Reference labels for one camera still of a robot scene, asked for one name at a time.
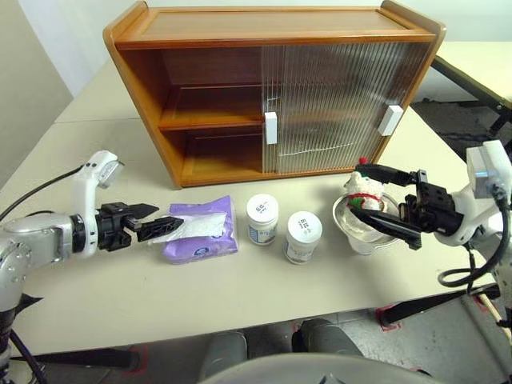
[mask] wall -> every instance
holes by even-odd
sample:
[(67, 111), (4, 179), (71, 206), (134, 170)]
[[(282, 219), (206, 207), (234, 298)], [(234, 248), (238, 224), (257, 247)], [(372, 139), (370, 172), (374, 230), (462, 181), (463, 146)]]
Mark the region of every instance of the wall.
[[(103, 27), (134, 0), (19, 0), (46, 52), (76, 95), (107, 59)], [(379, 0), (148, 0), (150, 6), (370, 5)], [(401, 0), (444, 22), (451, 41), (512, 41), (510, 0)], [(430, 72), (418, 94), (442, 97), (455, 92)]]
[(39, 44), (17, 0), (2, 1), (0, 52), (2, 187), (69, 104), (71, 95)]

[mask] white table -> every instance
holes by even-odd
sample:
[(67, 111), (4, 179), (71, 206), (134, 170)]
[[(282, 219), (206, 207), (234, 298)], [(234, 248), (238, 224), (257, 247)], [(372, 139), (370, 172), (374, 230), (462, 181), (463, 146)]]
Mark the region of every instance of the white table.
[(436, 61), (512, 108), (512, 42), (444, 42)]
[[(5, 184), (0, 209), (41, 182), (84, 163), (96, 150), (108, 149), (126, 168), (111, 188), (98, 190), (97, 206), (146, 202), (165, 210), (172, 202), (207, 202), (230, 194), (239, 252), (172, 266), (160, 246), (135, 243), (129, 249), (98, 252), (86, 260), (36, 270), (28, 277), (25, 292), (44, 300), (23, 311), (14, 324), (34, 354), (151, 342), (385, 306), (445, 293), (448, 289), (437, 283), (438, 273), (467, 265), (463, 248), (443, 246), (433, 235), (424, 235), (423, 248), (416, 252), (398, 242), (371, 256), (354, 254), (331, 218), (332, 204), (348, 178), (345, 174), (172, 190), (133, 111), (113, 66), (107, 64)], [(382, 163), (426, 169), (430, 182), (448, 191), (467, 183), (465, 164), (411, 109)], [(41, 209), (71, 214), (70, 191), (70, 180), (60, 182), (32, 197), (11, 217)], [(268, 247), (248, 240), (244, 215), (248, 198), (263, 192), (280, 203), (278, 238)], [(388, 192), (401, 200), (414, 190), (391, 186)], [(324, 227), (314, 260), (304, 266), (292, 265), (282, 255), (286, 220), (297, 210), (314, 212)]]
[[(499, 114), (492, 135), (512, 122), (512, 42), (444, 42), (432, 67)], [(503, 137), (510, 153), (512, 133)]]

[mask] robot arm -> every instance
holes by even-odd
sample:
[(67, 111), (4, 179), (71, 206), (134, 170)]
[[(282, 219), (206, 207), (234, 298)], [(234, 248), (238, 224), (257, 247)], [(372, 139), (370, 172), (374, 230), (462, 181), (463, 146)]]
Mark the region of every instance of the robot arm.
[[(351, 211), (376, 230), (403, 239), (414, 250), (421, 247), (421, 232), (434, 232), (436, 239), (448, 246), (464, 245), (468, 250), (473, 247), (478, 249), (487, 260), (482, 268), (447, 271), (439, 275), (439, 282), (448, 287), (471, 284), (492, 271), (507, 313), (512, 314), (512, 165), (502, 144), (496, 140), (469, 148), (467, 166), (470, 184), (453, 194), (448, 194), (445, 188), (429, 184), (424, 170), (407, 173), (379, 165), (356, 166), (357, 171), (380, 182), (416, 185), (416, 195), (406, 196), (406, 201), (399, 206), (399, 217), (357, 207), (351, 207)], [(490, 218), (498, 213), (503, 221), (501, 234), (489, 230), (487, 225)], [(447, 282), (444, 279), (456, 271), (469, 274), (455, 281)]]
[(449, 246), (466, 244), (477, 228), (501, 210), (510, 210), (512, 165), (500, 141), (485, 142), (467, 152), (470, 184), (453, 194), (429, 184), (426, 172), (403, 172), (387, 166), (356, 166), (362, 174), (380, 182), (416, 185), (399, 206), (399, 217), (351, 207), (352, 212), (375, 229), (405, 240), (410, 248), (421, 247), (421, 232), (431, 233)]
[(125, 248), (131, 244), (125, 229), (135, 232), (141, 242), (168, 234), (183, 223), (172, 217), (141, 223), (140, 219), (158, 210), (147, 204), (115, 202), (96, 210), (96, 187), (110, 186), (122, 168), (116, 155), (99, 151), (74, 176), (76, 213), (36, 214), (0, 227), (0, 382), (5, 382), (10, 329), (31, 270), (67, 260), (72, 254), (86, 258), (98, 249)]

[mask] gray floor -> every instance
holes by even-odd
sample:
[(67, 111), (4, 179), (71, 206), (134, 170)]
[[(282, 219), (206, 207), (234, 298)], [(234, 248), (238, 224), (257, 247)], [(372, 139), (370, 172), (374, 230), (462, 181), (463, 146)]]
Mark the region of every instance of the gray floor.
[[(484, 107), (422, 102), (413, 108), (451, 148), (465, 158), (465, 149), (489, 138), (486, 129), (497, 115)], [(508, 123), (498, 136), (512, 139)], [(455, 300), (383, 330), (373, 310), (319, 316), (339, 324), (365, 356), (409, 370), (423, 369), (449, 384), (499, 384), (512, 373), (506, 339), (490, 314), (471, 298)], [(302, 319), (244, 330), (251, 358), (291, 352), (290, 340)], [(134, 346), (147, 354), (142, 372), (47, 366), (50, 383), (188, 384), (196, 383), (209, 335)]]

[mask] plastic jar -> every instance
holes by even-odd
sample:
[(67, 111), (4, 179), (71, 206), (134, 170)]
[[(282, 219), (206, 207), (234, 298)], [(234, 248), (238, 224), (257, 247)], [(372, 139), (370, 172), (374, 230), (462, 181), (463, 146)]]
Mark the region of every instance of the plastic jar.
[(293, 264), (305, 264), (322, 236), (322, 223), (311, 212), (295, 212), (288, 219), (284, 252)]
[(254, 244), (267, 246), (275, 239), (279, 204), (269, 194), (256, 194), (246, 206), (249, 238)]

